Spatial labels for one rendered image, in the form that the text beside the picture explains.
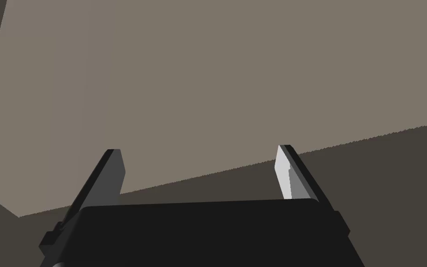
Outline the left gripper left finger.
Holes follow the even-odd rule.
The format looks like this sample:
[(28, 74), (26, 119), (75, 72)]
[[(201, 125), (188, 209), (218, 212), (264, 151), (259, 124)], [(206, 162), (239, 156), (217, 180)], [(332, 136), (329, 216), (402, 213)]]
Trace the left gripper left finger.
[(121, 150), (106, 150), (69, 207), (61, 227), (83, 208), (118, 205), (125, 174)]

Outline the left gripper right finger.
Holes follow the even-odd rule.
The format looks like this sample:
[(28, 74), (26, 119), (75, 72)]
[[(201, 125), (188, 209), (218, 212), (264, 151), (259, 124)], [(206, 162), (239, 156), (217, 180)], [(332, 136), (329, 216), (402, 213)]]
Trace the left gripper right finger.
[(328, 198), (291, 145), (278, 146), (274, 169), (284, 199), (314, 199), (333, 210)]

